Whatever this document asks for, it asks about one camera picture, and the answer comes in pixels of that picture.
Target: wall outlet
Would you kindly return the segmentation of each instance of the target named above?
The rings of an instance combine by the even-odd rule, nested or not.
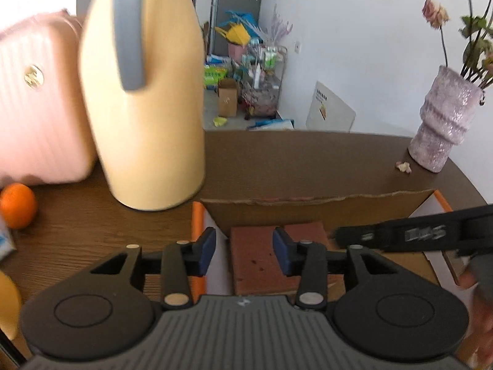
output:
[[[294,43],[294,52],[297,54],[301,53],[301,42],[300,41],[297,41],[296,43]]]

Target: floor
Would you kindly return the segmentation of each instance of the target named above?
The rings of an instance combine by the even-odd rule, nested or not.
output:
[[[204,91],[204,129],[206,131],[245,131],[255,125],[256,119],[245,121],[245,113],[238,110],[235,118],[228,118],[228,122],[219,128],[214,126],[214,118],[218,116],[218,95],[210,90]]]

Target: pink pot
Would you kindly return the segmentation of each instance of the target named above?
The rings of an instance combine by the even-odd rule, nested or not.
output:
[[[421,166],[439,173],[452,146],[464,141],[483,91],[458,73],[440,66],[420,114],[423,120],[409,154]]]

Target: kettle handle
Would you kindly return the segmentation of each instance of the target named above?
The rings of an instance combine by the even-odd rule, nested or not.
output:
[[[145,86],[142,0],[113,0],[115,48],[123,90]]]

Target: circular black cover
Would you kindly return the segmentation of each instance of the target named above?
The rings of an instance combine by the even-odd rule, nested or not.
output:
[[[370,276],[336,304],[342,335],[367,354],[396,362],[422,362],[453,354],[469,316],[451,293],[420,278]]]
[[[154,323],[152,304],[112,277],[65,281],[28,301],[21,327],[29,345],[46,356],[85,362],[135,345]]]

